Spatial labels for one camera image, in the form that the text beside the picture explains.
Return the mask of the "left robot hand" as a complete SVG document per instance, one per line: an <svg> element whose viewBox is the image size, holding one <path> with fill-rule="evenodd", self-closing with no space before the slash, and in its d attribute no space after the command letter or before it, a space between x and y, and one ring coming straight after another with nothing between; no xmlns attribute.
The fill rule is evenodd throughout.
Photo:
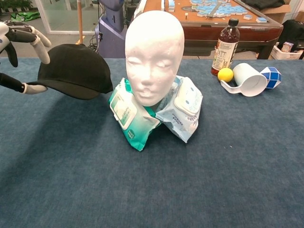
<svg viewBox="0 0 304 228"><path fill-rule="evenodd" d="M45 48L50 47L51 42L33 26L10 20L0 23L0 51L6 51L12 66L17 67L18 58L12 42L29 43L34 48L42 63L50 63L50 57ZM28 95L42 93L48 89L43 85L22 83L4 73L0 75L0 85Z"/></svg>

